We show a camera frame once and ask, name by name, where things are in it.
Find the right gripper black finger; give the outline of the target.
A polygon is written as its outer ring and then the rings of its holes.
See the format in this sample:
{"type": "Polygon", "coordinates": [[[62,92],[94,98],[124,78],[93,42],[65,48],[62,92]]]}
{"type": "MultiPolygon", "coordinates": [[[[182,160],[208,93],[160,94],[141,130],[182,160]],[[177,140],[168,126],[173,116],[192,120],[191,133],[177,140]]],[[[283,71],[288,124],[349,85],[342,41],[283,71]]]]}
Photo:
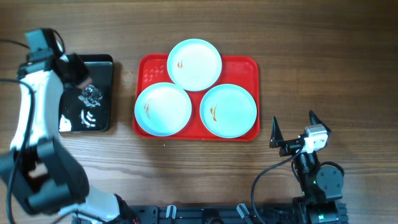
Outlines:
{"type": "Polygon", "coordinates": [[[309,111],[309,119],[311,125],[321,124],[326,129],[327,133],[331,133],[331,129],[322,120],[318,118],[318,116],[315,114],[313,110],[309,111]]]}
{"type": "Polygon", "coordinates": [[[274,116],[272,118],[272,131],[271,131],[269,147],[271,147],[271,148],[281,147],[283,142],[284,142],[283,135],[280,131],[279,124],[277,122],[277,118],[274,116]]]}

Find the white plate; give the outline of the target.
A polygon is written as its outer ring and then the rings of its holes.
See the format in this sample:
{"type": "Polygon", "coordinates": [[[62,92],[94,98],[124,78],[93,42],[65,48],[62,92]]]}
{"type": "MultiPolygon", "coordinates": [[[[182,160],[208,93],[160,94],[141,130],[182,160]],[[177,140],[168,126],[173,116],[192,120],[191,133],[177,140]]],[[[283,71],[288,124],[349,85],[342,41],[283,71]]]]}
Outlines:
{"type": "Polygon", "coordinates": [[[219,79],[222,68],[218,50],[202,39],[178,43],[167,57],[170,79],[187,91],[206,90],[219,79]]]}
{"type": "Polygon", "coordinates": [[[205,128],[215,136],[238,138],[254,126],[257,105],[244,88],[234,84],[217,85],[202,98],[200,118],[205,128]]]}
{"type": "Polygon", "coordinates": [[[145,88],[137,97],[134,117],[146,133],[166,137],[181,131],[192,115],[192,102],[179,86],[160,82],[145,88]]]}

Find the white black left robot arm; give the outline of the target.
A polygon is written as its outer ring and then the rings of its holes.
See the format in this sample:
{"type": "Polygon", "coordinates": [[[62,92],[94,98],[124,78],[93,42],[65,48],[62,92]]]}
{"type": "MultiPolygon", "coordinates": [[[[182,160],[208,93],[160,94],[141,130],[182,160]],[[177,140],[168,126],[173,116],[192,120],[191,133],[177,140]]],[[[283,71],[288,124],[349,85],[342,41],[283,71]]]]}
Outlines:
{"type": "Polygon", "coordinates": [[[15,223],[11,198],[29,215],[62,212],[80,220],[126,223],[135,219],[125,201],[89,185],[84,168],[59,141],[60,100],[64,85],[88,78],[88,65],[113,72],[110,55],[30,58],[19,67],[19,123],[10,151],[1,155],[1,178],[7,185],[6,211],[15,223]]]}

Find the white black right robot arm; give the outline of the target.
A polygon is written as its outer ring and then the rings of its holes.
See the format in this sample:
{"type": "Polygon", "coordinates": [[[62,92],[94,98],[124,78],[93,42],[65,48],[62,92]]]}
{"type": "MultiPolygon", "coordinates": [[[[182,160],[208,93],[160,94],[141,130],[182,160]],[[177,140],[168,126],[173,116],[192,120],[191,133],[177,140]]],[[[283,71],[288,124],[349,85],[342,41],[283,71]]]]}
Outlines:
{"type": "Polygon", "coordinates": [[[277,119],[272,119],[269,146],[278,147],[281,157],[292,156],[292,169],[300,184],[302,196],[292,201],[294,223],[348,223],[343,198],[344,169],[330,161],[320,162],[317,151],[325,148],[331,129],[313,111],[310,125],[295,139],[285,140],[277,119]]]}

